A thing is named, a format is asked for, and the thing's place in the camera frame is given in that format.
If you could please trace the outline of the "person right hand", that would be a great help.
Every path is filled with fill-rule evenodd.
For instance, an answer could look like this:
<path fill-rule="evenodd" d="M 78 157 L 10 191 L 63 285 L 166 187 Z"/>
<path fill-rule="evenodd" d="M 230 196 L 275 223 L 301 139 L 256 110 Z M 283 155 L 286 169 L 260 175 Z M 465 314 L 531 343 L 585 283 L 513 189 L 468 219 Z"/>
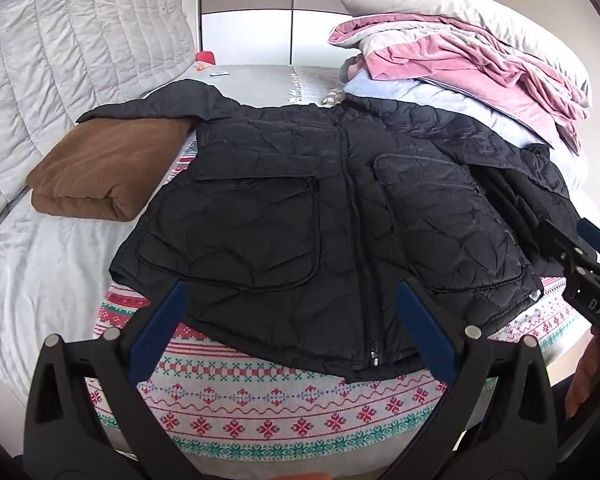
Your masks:
<path fill-rule="evenodd" d="M 599 367 L 600 334 L 597 330 L 592 330 L 592 338 L 581 356 L 565 398 L 565 412 L 568 418 L 577 414 L 580 406 L 590 397 Z"/>

